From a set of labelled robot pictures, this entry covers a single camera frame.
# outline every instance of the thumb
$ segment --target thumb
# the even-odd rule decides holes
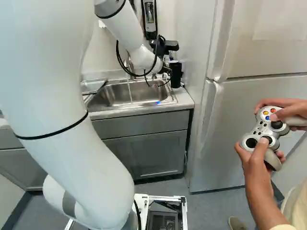
[[[287,117],[300,115],[305,110],[305,103],[296,103],[291,106],[285,107],[278,110],[276,113],[272,114],[270,119],[271,121],[283,120]]]
[[[251,155],[251,158],[255,161],[260,161],[261,163],[263,163],[264,155],[268,149],[268,146],[269,140],[266,138],[260,138],[255,147],[255,150],[253,151],[253,154]]]

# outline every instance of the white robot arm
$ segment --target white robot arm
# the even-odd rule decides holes
[[[0,102],[15,135],[49,174],[48,202],[90,229],[119,230],[134,218],[131,175],[96,134],[80,90],[92,34],[89,0],[0,1]],[[128,0],[96,0],[95,13],[150,69],[154,54]],[[158,59],[154,72],[163,68]]]

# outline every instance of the faucet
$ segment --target faucet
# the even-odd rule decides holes
[[[135,73],[134,65],[131,62],[130,53],[128,51],[127,51],[127,55],[128,55],[128,62],[126,62],[125,67],[128,67],[131,73]],[[136,79],[135,76],[130,75],[130,80],[135,80],[135,79]]]

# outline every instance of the gray game controller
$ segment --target gray game controller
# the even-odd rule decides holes
[[[290,126],[307,126],[307,120],[294,116],[284,121],[273,122],[270,116],[282,108],[277,106],[266,106],[261,108],[256,114],[256,126],[251,132],[245,134],[240,143],[241,147],[247,151],[253,152],[260,138],[264,137],[269,140],[269,147],[264,156],[264,163],[268,169],[279,171],[282,164],[275,154],[279,148],[279,137],[287,135]]]

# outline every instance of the sink basin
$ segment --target sink basin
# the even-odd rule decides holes
[[[88,100],[88,111],[135,108],[144,106],[160,106],[162,104],[177,103],[168,84],[162,87],[164,80],[110,80],[100,91]]]

